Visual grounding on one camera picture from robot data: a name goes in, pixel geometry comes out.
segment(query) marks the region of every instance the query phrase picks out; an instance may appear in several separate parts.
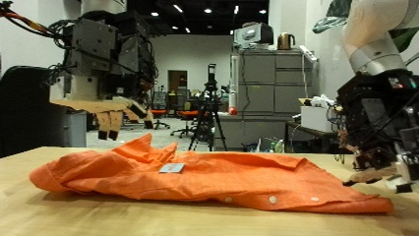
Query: shirt label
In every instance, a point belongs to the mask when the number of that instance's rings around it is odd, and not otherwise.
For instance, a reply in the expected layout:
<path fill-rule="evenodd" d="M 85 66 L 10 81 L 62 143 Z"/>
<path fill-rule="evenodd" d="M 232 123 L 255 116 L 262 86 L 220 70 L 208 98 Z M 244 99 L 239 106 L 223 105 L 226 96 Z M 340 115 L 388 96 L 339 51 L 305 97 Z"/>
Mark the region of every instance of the shirt label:
<path fill-rule="evenodd" d="M 184 166 L 183 163 L 164 164 L 159 169 L 159 173 L 179 173 L 182 171 L 183 166 Z"/>

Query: chair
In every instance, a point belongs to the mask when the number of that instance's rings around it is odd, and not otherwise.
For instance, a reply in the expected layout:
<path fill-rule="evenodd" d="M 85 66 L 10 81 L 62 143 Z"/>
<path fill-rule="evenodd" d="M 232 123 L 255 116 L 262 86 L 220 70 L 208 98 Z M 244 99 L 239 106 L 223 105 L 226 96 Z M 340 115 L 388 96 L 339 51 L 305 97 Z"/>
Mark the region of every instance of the chair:
<path fill-rule="evenodd" d="M 170 133 L 170 136 L 174 136 L 175 133 L 179 134 L 179 138 L 183 138 L 183 135 L 195 132 L 195 127 L 188 125 L 190 121 L 194 121 L 198 118 L 198 105 L 194 104 L 192 100 L 188 99 L 190 92 L 187 89 L 178 89 L 175 92 L 176 96 L 176 115 L 186 122 L 186 126 L 180 130 L 175 130 Z"/>
<path fill-rule="evenodd" d="M 160 125 L 170 129 L 170 125 L 159 121 L 159 118 L 167 114 L 167 92 L 155 91 L 151 97 L 150 111 L 152 113 L 152 118 L 155 118 L 154 130 L 156 130 Z"/>

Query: kettle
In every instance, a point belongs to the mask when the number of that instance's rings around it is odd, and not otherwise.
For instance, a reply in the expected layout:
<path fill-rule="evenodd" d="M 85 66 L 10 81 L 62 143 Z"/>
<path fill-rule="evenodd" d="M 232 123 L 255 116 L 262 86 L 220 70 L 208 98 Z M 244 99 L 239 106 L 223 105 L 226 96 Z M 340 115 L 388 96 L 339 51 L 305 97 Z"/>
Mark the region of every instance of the kettle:
<path fill-rule="evenodd" d="M 291 39 L 292 39 L 292 45 L 295 45 L 295 38 L 293 35 L 283 32 L 277 36 L 277 50 L 289 50 L 291 49 Z"/>

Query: appliance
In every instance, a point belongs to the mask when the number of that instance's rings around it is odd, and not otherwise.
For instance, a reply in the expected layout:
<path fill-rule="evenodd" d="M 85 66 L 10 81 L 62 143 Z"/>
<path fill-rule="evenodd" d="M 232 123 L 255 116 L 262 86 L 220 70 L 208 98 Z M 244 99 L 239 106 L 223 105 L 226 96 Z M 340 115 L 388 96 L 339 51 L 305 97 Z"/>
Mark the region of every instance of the appliance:
<path fill-rule="evenodd" d="M 260 44 L 274 44 L 274 30 L 266 24 L 259 23 L 234 31 L 235 48 L 256 48 Z"/>
<path fill-rule="evenodd" d="M 291 40 L 292 45 L 295 45 L 295 37 L 291 33 L 283 32 L 277 36 L 277 50 L 291 50 Z"/>

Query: ceiling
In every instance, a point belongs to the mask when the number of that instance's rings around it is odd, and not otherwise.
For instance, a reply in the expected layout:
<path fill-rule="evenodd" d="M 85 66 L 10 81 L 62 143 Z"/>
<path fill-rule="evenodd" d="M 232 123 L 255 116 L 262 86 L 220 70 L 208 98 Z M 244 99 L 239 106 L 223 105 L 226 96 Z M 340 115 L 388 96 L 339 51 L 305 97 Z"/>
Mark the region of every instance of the ceiling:
<path fill-rule="evenodd" d="M 230 31 L 239 29 L 244 23 L 268 22 L 268 2 L 268 0 L 127 0 L 126 7 L 135 10 L 147 22 L 151 35 L 230 35 Z M 206 8 L 211 8 L 211 13 L 204 12 Z"/>

